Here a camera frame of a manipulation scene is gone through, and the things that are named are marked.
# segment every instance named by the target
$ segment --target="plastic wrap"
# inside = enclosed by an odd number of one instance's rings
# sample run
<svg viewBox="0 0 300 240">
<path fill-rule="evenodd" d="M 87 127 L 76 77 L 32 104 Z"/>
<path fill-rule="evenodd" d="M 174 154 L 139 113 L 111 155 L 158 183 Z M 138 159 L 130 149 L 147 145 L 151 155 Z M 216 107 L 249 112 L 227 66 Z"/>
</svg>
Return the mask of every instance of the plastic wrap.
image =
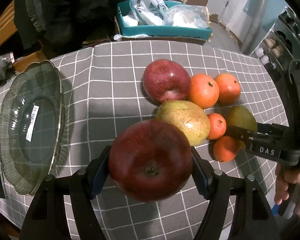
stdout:
<svg viewBox="0 0 300 240">
<path fill-rule="evenodd" d="M 205 6 L 178 4 L 166 11 L 163 23 L 166 26 L 206 29 L 210 27 L 209 11 Z"/>
<path fill-rule="evenodd" d="M 130 8 L 139 25 L 163 25 L 167 10 L 163 0 L 130 0 Z"/>
</svg>

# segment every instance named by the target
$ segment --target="tangerine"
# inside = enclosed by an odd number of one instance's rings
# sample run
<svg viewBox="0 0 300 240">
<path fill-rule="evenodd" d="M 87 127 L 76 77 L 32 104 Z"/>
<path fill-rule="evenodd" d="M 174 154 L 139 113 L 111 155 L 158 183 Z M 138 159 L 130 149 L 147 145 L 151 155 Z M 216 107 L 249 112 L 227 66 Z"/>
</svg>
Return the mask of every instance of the tangerine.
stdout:
<svg viewBox="0 0 300 240">
<path fill-rule="evenodd" d="M 226 120 L 221 114 L 212 113 L 208 114 L 210 121 L 209 140 L 217 140 L 222 137 L 226 132 Z"/>
<path fill-rule="evenodd" d="M 213 155 L 218 162 L 232 161 L 239 151 L 239 143 L 230 136 L 222 136 L 213 146 Z"/>
<path fill-rule="evenodd" d="M 219 97 L 219 87 L 215 80 L 205 74 L 197 74 L 191 78 L 189 100 L 202 109 L 212 107 Z"/>
<path fill-rule="evenodd" d="M 214 80 L 218 84 L 220 91 L 218 102 L 223 105 L 232 105 L 239 99 L 241 87 L 236 77 L 223 73 L 216 76 Z"/>
</svg>

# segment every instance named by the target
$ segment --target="pear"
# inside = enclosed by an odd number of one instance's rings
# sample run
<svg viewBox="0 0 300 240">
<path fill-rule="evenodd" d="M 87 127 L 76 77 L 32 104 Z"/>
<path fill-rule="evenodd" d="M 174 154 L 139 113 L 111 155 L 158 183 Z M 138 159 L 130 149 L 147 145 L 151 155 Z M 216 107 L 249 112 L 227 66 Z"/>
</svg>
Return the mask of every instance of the pear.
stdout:
<svg viewBox="0 0 300 240">
<path fill-rule="evenodd" d="M 209 118 L 204 110 L 189 101 L 166 101 L 159 106 L 155 117 L 183 131 L 191 146 L 200 145 L 210 132 Z"/>
<path fill-rule="evenodd" d="M 253 114 L 244 106 L 233 106 L 230 109 L 229 116 L 226 120 L 227 125 L 238 126 L 253 132 L 258 131 L 257 121 Z M 240 148 L 244 149 L 245 144 L 243 141 L 239 141 Z"/>
</svg>

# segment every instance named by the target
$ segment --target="checkered tablecloth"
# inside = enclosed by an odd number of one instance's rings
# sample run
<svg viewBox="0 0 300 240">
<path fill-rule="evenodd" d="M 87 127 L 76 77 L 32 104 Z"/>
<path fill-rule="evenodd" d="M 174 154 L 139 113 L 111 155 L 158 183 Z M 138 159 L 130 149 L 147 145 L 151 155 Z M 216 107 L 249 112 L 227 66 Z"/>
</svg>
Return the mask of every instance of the checkered tablecloth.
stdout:
<svg viewBox="0 0 300 240">
<path fill-rule="evenodd" d="M 66 129 L 62 151 L 66 161 L 56 167 L 57 176 L 68 176 L 99 156 L 106 145 L 129 125 L 153 118 L 157 108 L 143 90 L 146 66 L 166 58 L 181 64 L 192 76 L 219 73 L 236 76 L 242 93 L 238 104 L 247 107 L 257 122 L 288 125 L 278 92 L 259 60 L 207 46 L 173 41 L 125 41 L 79 50 L 52 60 L 59 69 L 64 89 Z M 11 82 L 0 88 L 0 108 Z M 206 113 L 226 115 L 229 107 L 216 105 Z M 238 153 L 234 161 L 219 163 L 209 154 L 209 141 L 196 147 L 214 168 L 233 177 L 253 174 L 267 193 L 274 184 L 275 163 Z M 0 199 L 0 212 L 21 228 L 31 196 L 18 195 L 5 181 L 7 199 Z M 231 225 L 235 197 L 229 199 L 224 228 Z M 69 196 L 65 196 L 67 221 L 72 239 L 79 239 Z M 92 201 L 102 231 L 111 240 L 193 239 L 208 201 L 200 196 L 190 177 L 173 197 L 156 203 L 140 203 L 123 195 L 107 179 L 102 193 Z"/>
</svg>

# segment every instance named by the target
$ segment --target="human hand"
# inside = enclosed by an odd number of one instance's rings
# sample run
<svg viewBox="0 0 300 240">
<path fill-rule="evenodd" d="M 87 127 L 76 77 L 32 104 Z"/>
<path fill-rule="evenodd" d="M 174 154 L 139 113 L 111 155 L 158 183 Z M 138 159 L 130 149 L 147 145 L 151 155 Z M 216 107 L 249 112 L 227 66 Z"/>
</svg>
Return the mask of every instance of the human hand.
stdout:
<svg viewBox="0 0 300 240">
<path fill-rule="evenodd" d="M 300 186 L 300 170 L 289 170 L 284 173 L 284 177 L 282 177 L 282 169 L 279 163 L 277 163 L 277 167 L 275 168 L 275 174 L 277 175 L 276 183 L 275 183 L 275 196 L 274 202 L 277 205 L 282 203 L 282 200 L 287 200 L 289 198 L 288 187 L 289 183 L 298 184 Z M 294 209 L 294 213 L 300 217 L 300 196 L 298 199 L 298 203 Z"/>
</svg>

